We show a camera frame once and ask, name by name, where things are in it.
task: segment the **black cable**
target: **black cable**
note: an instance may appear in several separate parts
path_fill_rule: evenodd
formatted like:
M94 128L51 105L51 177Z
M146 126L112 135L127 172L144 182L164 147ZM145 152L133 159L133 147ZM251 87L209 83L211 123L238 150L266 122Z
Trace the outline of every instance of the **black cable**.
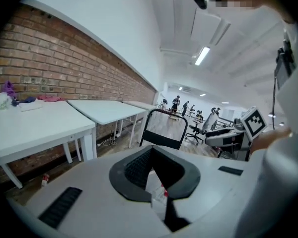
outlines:
M276 93L276 76L274 77L274 90L273 90L273 110L272 110L272 114L273 114L273 129L275 129L275 124L274 124L274 116L275 116L275 93Z

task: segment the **black slot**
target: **black slot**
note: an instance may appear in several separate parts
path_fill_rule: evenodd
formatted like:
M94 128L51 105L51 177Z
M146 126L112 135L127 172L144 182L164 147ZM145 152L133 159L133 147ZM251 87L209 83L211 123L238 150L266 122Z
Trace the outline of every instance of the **black slot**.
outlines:
M229 167L225 167L225 166L219 167L219 170L236 175L236 176L241 176L241 174L243 173L243 170L241 170L241 169L234 169L234 168L229 168Z
M146 140L156 145L164 145L173 149L179 149L181 145L181 143L177 140L161 136L148 130L144 131L143 140Z
M71 207L74 205L82 190L68 187L55 201L40 215L39 220L57 228Z

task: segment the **black rubber pad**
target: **black rubber pad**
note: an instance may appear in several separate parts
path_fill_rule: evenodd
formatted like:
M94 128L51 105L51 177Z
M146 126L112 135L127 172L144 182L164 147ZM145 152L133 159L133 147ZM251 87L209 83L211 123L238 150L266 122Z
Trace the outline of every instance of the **black rubber pad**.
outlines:
M82 190L79 188L68 187L55 201L40 215L39 220L57 228L71 207L76 202Z
M219 167L219 170L233 174L233 175L237 175L237 176L240 176L243 173L243 170L233 169L233 168L229 168L229 167L225 167L225 166Z

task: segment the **pink cloth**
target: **pink cloth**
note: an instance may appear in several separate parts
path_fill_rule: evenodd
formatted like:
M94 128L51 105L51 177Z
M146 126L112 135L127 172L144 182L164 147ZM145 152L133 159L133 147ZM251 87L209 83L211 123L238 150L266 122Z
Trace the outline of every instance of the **pink cloth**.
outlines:
M47 97L45 95L41 95L38 97L38 100L43 100L46 102L56 102L56 101L64 101L65 99L61 97L54 97L54 96Z

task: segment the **white table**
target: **white table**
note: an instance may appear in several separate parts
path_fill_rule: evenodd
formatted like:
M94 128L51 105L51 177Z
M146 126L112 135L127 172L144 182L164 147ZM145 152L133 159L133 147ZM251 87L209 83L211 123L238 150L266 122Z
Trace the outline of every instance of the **white table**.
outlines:
M148 114L151 110L154 110L157 107L154 106L154 105L150 105L150 104L147 104L147 103L140 102L140 101L123 101L123 103L126 103L126 104L129 104L129 105L132 105L132 106L135 106L135 107L138 107L138 108L141 108L141 109L145 110L144 118L143 118L143 121L142 121L142 124L141 124L141 129L140 129L138 139L137 139L137 142L140 143L141 137L142 137L143 132L144 132L144 128L145 128L145 124L146 124Z
M0 166L18 188L22 183L7 163L63 144L66 158L72 162L68 142L80 138L84 160L92 155L91 132L95 124L67 102L37 101L42 108L21 112L9 106L0 110Z
M138 114L145 112L144 109L140 109L118 101L70 100L68 101L68 103L71 104L78 111L82 112L82 114L87 116L96 124L99 123L101 125L104 125L111 122L116 122L114 139L116 139L117 122L119 120L123 120L126 118L130 118L132 116L135 116L133 121L129 120L133 123L133 128L131 131L131 136L129 141L129 148L131 147L135 125L137 122L137 116ZM97 158L96 124L95 124L95 128L93 128L92 130L93 154L95 158ZM122 124L123 122L121 121L119 133L122 132Z
M166 107L166 106L167 106L166 103L160 103L160 104L158 105L158 109L165 110L165 107Z

